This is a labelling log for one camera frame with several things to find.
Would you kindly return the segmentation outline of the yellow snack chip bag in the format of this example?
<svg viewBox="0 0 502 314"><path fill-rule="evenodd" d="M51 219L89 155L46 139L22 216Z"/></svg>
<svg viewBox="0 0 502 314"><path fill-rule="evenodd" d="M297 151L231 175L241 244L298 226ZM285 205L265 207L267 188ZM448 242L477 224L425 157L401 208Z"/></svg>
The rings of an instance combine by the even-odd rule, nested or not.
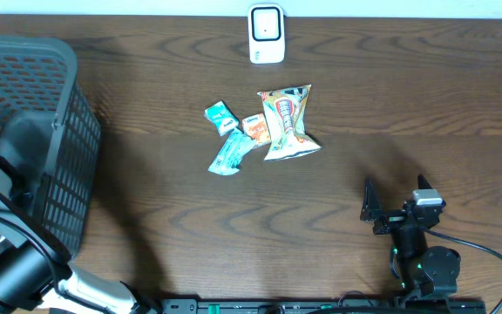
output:
<svg viewBox="0 0 502 314"><path fill-rule="evenodd" d="M265 161L292 159L322 149L306 134L303 121L310 88L301 85L257 92L271 138Z"/></svg>

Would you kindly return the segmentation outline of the orange snack packet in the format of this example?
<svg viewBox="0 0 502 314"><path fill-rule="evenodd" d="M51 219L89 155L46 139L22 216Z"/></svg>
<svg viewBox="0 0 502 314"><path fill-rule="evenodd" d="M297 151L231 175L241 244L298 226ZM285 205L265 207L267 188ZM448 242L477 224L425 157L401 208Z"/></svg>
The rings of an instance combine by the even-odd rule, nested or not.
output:
<svg viewBox="0 0 502 314"><path fill-rule="evenodd" d="M268 124L263 113L246 117L242 120L244 133L255 140L255 146L261 147L271 142Z"/></svg>

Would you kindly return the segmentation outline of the teal wrapper packet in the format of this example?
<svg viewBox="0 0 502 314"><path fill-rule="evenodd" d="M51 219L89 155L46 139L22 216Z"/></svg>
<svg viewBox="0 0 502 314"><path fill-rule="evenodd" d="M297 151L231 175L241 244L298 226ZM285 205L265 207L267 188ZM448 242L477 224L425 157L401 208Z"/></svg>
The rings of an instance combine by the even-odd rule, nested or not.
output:
<svg viewBox="0 0 502 314"><path fill-rule="evenodd" d="M233 175L240 171L243 157L255 146L256 140L239 129L234 129L217 153L208 171L219 175Z"/></svg>

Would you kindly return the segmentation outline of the green tissue pack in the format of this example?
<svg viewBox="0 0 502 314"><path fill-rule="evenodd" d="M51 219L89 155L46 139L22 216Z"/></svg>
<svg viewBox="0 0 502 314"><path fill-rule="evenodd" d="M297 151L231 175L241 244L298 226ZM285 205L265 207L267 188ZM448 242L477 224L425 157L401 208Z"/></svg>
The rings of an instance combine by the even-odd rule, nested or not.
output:
<svg viewBox="0 0 502 314"><path fill-rule="evenodd" d="M204 111L204 116L215 125L220 136L230 133L239 126L239 120L222 100L208 107Z"/></svg>

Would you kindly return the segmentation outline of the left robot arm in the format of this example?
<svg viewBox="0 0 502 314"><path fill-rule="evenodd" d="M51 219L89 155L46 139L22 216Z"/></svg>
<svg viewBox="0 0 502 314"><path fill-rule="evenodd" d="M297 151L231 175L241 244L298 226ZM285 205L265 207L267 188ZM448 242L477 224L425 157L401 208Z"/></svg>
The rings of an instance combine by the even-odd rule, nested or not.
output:
<svg viewBox="0 0 502 314"><path fill-rule="evenodd" d="M162 311L129 285L99 278L72 263L65 245L24 210L29 202L25 176L0 153L0 313Z"/></svg>

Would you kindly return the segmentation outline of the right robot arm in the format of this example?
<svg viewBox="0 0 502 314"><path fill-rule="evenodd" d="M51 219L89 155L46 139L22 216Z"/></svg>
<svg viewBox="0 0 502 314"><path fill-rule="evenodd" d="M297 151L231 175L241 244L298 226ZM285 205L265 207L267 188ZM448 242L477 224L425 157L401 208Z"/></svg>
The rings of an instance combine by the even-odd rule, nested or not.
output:
<svg viewBox="0 0 502 314"><path fill-rule="evenodd" d="M430 247L425 235L440 223L446 202L422 176L417 189L399 209L385 210L371 180L364 185L360 219L373 222L375 235L389 235L393 249L390 268L404 284L400 306L422 300L444 300L457 291L461 258L454 249Z"/></svg>

